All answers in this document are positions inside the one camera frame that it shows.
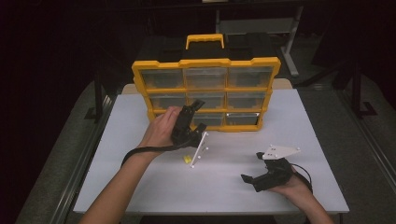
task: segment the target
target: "white bracket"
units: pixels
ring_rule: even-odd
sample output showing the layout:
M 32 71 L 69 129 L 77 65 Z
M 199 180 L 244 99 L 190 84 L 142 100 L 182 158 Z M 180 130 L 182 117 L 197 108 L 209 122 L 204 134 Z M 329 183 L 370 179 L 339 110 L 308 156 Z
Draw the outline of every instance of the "white bracket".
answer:
M 262 155 L 263 160 L 279 160 L 300 152 L 299 147 L 280 147 L 270 145 Z
M 194 157 L 192 158 L 192 161 L 191 161 L 191 165 L 190 165 L 191 168 L 194 168 L 195 163 L 198 162 L 198 160 L 201 159 L 201 157 L 204 154 L 204 152 L 206 150 L 209 150 L 209 147 L 207 147 L 206 143 L 205 143 L 205 138 L 207 136 L 209 136 L 208 132 L 204 132 L 202 134 L 201 142 L 199 143 L 199 146 L 198 146 L 197 150 L 195 151 L 195 155 L 194 155 Z

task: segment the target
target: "yellow handle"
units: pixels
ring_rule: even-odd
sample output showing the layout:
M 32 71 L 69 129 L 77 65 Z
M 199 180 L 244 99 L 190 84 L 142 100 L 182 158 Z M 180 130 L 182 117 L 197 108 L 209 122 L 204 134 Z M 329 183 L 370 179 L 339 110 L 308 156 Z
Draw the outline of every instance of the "yellow handle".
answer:
M 224 40 L 223 35 L 214 34 L 214 35 L 188 35 L 186 49 L 189 49 L 190 42 L 200 42 L 200 41 L 220 41 L 221 48 L 224 49 Z

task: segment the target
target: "table top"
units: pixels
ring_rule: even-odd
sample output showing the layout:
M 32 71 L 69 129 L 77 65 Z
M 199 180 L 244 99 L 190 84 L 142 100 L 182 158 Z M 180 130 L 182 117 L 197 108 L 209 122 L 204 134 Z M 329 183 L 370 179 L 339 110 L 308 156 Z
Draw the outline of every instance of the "table top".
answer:
M 120 95 L 114 104 L 75 212 L 85 212 L 111 177 L 124 155 L 137 146 L 146 127 L 147 108 L 139 94 Z M 209 150 L 190 168 L 183 156 L 188 147 L 163 153 L 145 172 L 126 210 L 139 215 L 257 215 L 290 214 L 299 210 L 283 196 L 256 192 L 241 174 L 267 173 L 256 152 L 269 145 L 299 147 L 287 157 L 311 175 L 314 194 L 329 213 L 348 212 L 347 203 L 326 161 L 297 90 L 274 90 L 263 128 L 258 132 L 209 132 Z M 296 168 L 302 175 L 306 174 Z

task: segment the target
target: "storage organizer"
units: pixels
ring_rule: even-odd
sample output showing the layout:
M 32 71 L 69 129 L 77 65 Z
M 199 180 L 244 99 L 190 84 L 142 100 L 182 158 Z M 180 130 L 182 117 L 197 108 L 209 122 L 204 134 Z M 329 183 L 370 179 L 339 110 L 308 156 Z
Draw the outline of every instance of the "storage organizer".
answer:
M 191 127 L 258 131 L 272 94 L 280 60 L 267 34 L 150 36 L 132 69 L 150 120 L 170 105 L 205 104 Z

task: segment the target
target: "yellow object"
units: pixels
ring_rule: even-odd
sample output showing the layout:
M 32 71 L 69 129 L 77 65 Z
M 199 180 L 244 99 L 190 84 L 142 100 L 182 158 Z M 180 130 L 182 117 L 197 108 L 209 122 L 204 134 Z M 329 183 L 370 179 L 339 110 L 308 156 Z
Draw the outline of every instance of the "yellow object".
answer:
M 192 129 L 204 123 L 207 130 L 258 131 L 280 60 L 267 52 L 272 47 L 266 42 L 267 35 L 247 35 L 247 49 L 239 46 L 242 41 L 238 38 L 233 42 L 228 37 L 224 43 L 219 34 L 189 35 L 185 45 L 164 37 L 145 42 L 132 69 L 148 118 L 155 119 L 170 105 L 190 105 L 200 99 L 205 104 L 195 113 Z
M 186 164 L 189 164 L 192 161 L 191 156 L 187 155 L 183 157 L 184 162 L 186 162 Z

